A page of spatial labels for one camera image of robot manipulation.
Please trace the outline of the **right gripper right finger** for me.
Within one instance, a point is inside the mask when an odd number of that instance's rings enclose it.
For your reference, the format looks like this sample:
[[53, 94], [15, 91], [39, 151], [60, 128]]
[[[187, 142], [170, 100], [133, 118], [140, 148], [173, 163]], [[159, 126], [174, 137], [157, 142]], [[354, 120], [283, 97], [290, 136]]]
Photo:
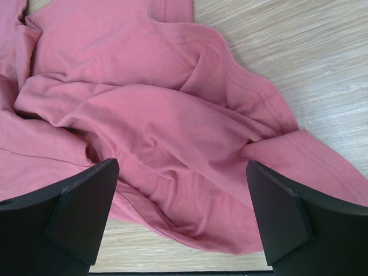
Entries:
[[248, 188], [275, 275], [367, 275], [367, 207], [250, 161]]

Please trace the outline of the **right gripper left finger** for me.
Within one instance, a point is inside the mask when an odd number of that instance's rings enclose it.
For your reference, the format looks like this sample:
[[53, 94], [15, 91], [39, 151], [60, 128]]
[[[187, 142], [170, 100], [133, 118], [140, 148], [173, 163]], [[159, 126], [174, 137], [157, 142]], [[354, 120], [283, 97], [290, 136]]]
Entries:
[[1, 275], [87, 275], [117, 186], [106, 159], [42, 189], [1, 201]]

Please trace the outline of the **pink t shirt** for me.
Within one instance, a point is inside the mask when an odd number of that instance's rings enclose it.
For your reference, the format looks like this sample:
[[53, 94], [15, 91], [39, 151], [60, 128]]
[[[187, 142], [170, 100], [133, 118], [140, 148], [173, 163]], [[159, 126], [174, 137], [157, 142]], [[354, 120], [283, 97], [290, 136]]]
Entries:
[[192, 1], [1, 2], [1, 199], [115, 158], [110, 217], [226, 254], [262, 244], [246, 179], [257, 160], [367, 205], [367, 179], [300, 130]]

